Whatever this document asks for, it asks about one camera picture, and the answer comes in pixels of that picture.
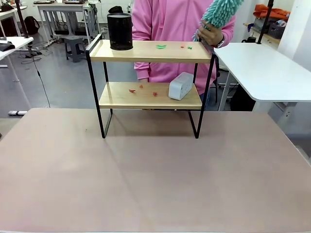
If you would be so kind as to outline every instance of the lower shelf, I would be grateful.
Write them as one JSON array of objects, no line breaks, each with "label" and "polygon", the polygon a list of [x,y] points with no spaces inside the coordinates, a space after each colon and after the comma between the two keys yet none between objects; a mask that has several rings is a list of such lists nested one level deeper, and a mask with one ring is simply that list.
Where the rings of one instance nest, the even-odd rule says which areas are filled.
[{"label": "lower shelf", "polygon": [[169,98],[169,85],[108,82],[99,100],[99,106],[104,109],[201,109],[202,102],[195,85],[181,101]]}]

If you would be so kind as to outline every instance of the two-tier shelf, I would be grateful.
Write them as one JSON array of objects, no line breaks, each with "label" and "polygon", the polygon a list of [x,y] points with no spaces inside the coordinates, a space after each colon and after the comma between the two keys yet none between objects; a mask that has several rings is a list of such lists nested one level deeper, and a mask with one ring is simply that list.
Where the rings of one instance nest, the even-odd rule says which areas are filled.
[{"label": "two-tier shelf", "polygon": [[[163,50],[157,45],[166,45]],[[86,49],[86,58],[90,72],[93,94],[103,138],[106,138],[113,109],[167,109],[188,111],[191,125],[196,138],[199,138],[200,129],[207,101],[208,87],[212,75],[212,68],[216,59],[215,53],[207,51],[202,42],[187,42],[187,47],[182,48],[185,42],[176,41],[133,41],[133,49],[125,51],[112,50],[110,41],[103,40],[99,34]],[[92,62],[103,62],[106,86],[98,100]],[[181,100],[169,98],[169,83],[125,83],[109,82],[106,62],[161,62],[161,63],[194,63],[194,78],[191,91]],[[209,65],[209,72],[205,87],[203,103],[195,87],[198,63]],[[110,116],[105,129],[102,122],[101,109],[110,109]],[[201,111],[198,129],[194,125],[191,111]]]}]

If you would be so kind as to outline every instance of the microfiber duster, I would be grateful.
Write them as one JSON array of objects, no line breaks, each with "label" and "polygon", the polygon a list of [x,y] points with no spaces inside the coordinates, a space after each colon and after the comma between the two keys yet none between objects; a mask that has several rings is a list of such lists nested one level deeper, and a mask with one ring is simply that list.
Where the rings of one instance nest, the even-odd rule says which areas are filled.
[{"label": "microfiber duster", "polygon": [[[214,0],[207,8],[202,20],[214,25],[216,28],[222,28],[236,14],[243,2],[244,0]],[[193,38],[194,41],[197,41],[196,34]]]}]

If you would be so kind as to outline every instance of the black cylindrical container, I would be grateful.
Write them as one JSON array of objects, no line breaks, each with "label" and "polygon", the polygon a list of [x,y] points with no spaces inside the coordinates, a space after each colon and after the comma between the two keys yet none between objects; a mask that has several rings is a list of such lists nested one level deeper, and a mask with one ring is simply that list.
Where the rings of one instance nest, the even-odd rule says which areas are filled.
[{"label": "black cylindrical container", "polygon": [[133,48],[132,17],[125,13],[108,14],[110,47],[113,50],[130,50]]}]

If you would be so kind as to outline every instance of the hand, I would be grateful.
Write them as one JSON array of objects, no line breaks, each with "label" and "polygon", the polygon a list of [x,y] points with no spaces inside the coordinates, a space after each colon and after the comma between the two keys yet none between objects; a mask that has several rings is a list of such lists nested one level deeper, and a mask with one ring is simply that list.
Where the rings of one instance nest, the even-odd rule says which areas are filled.
[{"label": "hand", "polygon": [[140,79],[139,82],[140,83],[147,83],[149,81],[149,79]]},{"label": "hand", "polygon": [[202,21],[202,23],[207,26],[209,30],[201,26],[198,31],[198,36],[205,40],[211,46],[218,45],[224,38],[222,29],[215,28],[210,23],[206,23],[206,21]]}]

